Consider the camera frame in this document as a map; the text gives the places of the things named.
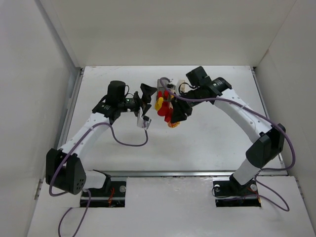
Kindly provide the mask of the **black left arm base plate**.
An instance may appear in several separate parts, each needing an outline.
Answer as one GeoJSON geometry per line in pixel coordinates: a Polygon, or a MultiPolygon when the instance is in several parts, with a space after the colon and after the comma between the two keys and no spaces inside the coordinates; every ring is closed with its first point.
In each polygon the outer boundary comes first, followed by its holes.
{"type": "Polygon", "coordinates": [[[114,177],[106,190],[91,188],[90,208],[123,208],[125,207],[126,178],[114,177]]]}

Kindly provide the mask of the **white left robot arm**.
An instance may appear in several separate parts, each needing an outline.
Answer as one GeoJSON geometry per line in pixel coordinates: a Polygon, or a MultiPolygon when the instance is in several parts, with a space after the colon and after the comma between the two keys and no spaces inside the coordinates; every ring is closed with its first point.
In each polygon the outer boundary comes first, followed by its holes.
{"type": "Polygon", "coordinates": [[[52,197],[97,189],[107,192],[111,177],[98,170],[86,170],[82,161],[99,137],[113,129],[113,123],[122,113],[134,113],[137,126],[147,131],[151,119],[146,116],[151,107],[151,97],[157,89],[141,84],[142,95],[135,92],[127,97],[125,82],[113,80],[108,85],[107,94],[92,109],[92,113],[80,130],[58,149],[50,149],[46,154],[45,181],[52,197]]]}

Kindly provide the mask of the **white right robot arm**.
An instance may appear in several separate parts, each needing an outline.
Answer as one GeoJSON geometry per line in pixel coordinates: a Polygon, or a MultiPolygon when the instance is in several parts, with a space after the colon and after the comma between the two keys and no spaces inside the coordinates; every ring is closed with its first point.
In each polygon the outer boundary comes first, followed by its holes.
{"type": "Polygon", "coordinates": [[[173,92],[171,123],[185,121],[192,114],[193,107],[209,101],[226,113],[248,136],[252,145],[245,153],[245,160],[230,176],[229,187],[238,193],[254,178],[264,166],[283,150],[285,127],[271,124],[252,113],[252,109],[240,99],[230,83],[224,78],[211,79],[202,66],[186,74],[192,89],[180,91],[178,83],[173,92]]]}

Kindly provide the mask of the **red curved lego brick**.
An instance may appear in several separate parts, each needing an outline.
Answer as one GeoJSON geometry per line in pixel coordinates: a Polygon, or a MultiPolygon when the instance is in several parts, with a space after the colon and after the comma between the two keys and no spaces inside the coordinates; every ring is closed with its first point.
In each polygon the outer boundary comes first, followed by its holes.
{"type": "Polygon", "coordinates": [[[164,91],[163,97],[164,97],[165,100],[167,100],[168,97],[169,97],[169,93],[167,91],[164,91]]]}

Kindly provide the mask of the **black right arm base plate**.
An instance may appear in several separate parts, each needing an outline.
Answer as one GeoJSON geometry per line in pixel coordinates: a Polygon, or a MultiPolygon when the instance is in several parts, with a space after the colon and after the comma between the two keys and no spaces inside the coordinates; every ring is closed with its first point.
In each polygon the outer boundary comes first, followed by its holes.
{"type": "Polygon", "coordinates": [[[254,180],[237,188],[230,180],[215,180],[211,191],[216,207],[261,207],[254,180]]]}

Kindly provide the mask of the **red yellow lego stack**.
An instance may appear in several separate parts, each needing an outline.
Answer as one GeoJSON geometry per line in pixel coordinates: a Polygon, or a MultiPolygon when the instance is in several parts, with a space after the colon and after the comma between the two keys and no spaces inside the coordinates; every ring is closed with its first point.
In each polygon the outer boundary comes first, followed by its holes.
{"type": "Polygon", "coordinates": [[[159,97],[155,103],[155,110],[160,117],[164,117],[166,123],[171,122],[171,116],[173,109],[170,106],[170,103],[164,101],[163,97],[159,97]]]}
{"type": "Polygon", "coordinates": [[[175,127],[177,127],[179,124],[180,124],[180,122],[174,122],[174,123],[169,122],[169,123],[168,123],[168,127],[170,127],[170,128],[175,128],[175,127]]]}

